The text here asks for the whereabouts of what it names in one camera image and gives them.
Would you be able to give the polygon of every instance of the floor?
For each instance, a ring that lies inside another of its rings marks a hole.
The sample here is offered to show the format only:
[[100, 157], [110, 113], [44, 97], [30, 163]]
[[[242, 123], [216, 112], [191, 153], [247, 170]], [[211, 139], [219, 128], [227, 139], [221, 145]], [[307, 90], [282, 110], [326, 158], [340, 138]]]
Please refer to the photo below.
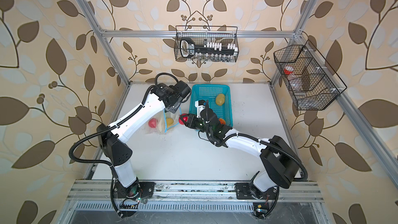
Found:
[[[282, 137], [286, 133], [268, 84], [227, 84], [231, 89], [234, 128], [255, 137]], [[120, 117], [137, 106], [148, 84], [133, 84]], [[189, 112], [189, 101], [181, 105]], [[132, 166], [140, 180], [250, 180], [264, 166], [259, 157], [241, 150], [215, 147], [199, 139], [195, 130], [183, 125], [166, 134], [147, 134], [145, 127], [134, 133], [127, 145], [133, 151]], [[99, 164], [92, 179], [111, 179]]]

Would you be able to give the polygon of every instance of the blue plastic basket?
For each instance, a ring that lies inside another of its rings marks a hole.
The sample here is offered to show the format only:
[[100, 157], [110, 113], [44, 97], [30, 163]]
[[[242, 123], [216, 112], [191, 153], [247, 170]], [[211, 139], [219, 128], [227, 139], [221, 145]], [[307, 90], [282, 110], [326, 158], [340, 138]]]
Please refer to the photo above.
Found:
[[[225, 95], [225, 102], [222, 106], [216, 104], [216, 97], [220, 93]], [[196, 114], [195, 101], [209, 100], [209, 107], [213, 110], [217, 117], [225, 120], [226, 125], [232, 127], [232, 107], [231, 94], [227, 85], [215, 84], [196, 84], [192, 87], [191, 106], [189, 113]]]

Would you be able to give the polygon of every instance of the red fruit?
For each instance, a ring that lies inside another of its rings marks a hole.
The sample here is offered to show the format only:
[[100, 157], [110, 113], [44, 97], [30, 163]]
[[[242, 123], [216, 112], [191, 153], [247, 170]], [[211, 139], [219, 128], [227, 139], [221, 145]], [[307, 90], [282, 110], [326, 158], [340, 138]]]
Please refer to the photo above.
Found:
[[[188, 121], [188, 116], [182, 117], [182, 119], [183, 119], [185, 122], [187, 122], [187, 121]], [[178, 122], [179, 122], [180, 124], [184, 124], [184, 122], [182, 122], [180, 118], [178, 118]]]
[[156, 128], [157, 124], [158, 124], [158, 121], [155, 118], [152, 118], [148, 121], [148, 126], [151, 128]]

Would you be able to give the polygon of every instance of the wall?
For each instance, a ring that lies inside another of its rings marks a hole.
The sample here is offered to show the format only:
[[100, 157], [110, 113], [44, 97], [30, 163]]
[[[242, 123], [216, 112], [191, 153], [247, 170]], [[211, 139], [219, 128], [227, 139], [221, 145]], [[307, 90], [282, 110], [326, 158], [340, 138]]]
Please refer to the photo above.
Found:
[[[107, 74], [108, 58], [76, 7], [74, 0], [0, 0], [3, 223], [54, 223], [86, 170], [71, 163], [69, 148], [109, 122], [124, 90]], [[92, 145], [76, 155], [92, 158]]]
[[230, 25], [293, 30], [305, 0], [87, 0], [103, 29], [167, 30], [176, 25]]
[[[319, 0], [304, 35], [396, 155], [397, 0], [385, 0], [384, 8], [383, 2]], [[318, 182], [336, 224], [395, 223], [398, 191], [338, 103], [297, 111], [285, 84], [275, 88], [310, 179]]]
[[348, 85], [348, 95], [395, 156], [397, 5], [398, 0], [319, 0], [304, 34], [326, 57], [331, 54], [329, 61]]
[[[276, 70], [272, 53], [286, 46], [283, 38], [239, 39], [237, 62], [177, 62], [174, 39], [114, 38], [113, 49], [133, 82], [153, 81], [156, 74], [172, 73], [183, 81], [191, 82], [267, 82]], [[161, 81], [171, 81], [162, 76]]]

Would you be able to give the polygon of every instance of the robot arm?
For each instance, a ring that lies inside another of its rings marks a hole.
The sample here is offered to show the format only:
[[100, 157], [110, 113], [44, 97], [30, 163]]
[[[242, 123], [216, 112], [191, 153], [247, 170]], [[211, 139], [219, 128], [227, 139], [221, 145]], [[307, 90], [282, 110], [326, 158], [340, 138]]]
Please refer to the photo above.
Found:
[[99, 136], [99, 144], [104, 154], [111, 160], [113, 177], [124, 187], [127, 197], [137, 193], [139, 181], [131, 166], [132, 150], [125, 143], [156, 113], [163, 110], [175, 113], [183, 99], [189, 97], [190, 92], [190, 88], [183, 81], [171, 86], [164, 83], [156, 84], [148, 88], [145, 100], [125, 116], [108, 127], [100, 125], [97, 128], [98, 132], [103, 132]]
[[[255, 198], [263, 197], [271, 187], [289, 188], [299, 167], [305, 171], [300, 159], [281, 137], [255, 138], [239, 133], [236, 129], [221, 124], [217, 115], [208, 107], [208, 102], [197, 101], [195, 106], [196, 115], [180, 116], [185, 126], [205, 132], [208, 140], [217, 147], [236, 148], [260, 157], [266, 170], [256, 174], [249, 184], [250, 194]], [[306, 180], [306, 173], [300, 180]]]

